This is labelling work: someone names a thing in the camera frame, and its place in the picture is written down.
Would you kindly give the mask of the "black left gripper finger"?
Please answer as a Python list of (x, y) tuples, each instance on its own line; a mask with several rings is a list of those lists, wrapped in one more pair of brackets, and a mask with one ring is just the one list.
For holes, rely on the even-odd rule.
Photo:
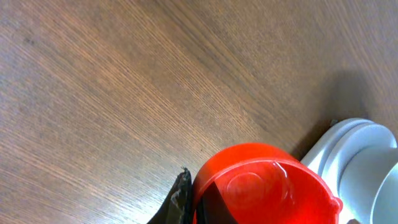
[(183, 167), (169, 193), (148, 224), (192, 224), (192, 176)]

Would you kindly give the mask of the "red plastic measuring scoop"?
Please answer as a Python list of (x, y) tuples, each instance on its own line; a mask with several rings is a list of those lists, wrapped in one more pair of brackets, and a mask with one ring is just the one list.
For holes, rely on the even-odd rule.
[(342, 208), (319, 175), (258, 142), (218, 152), (193, 181), (194, 223), (338, 223)]

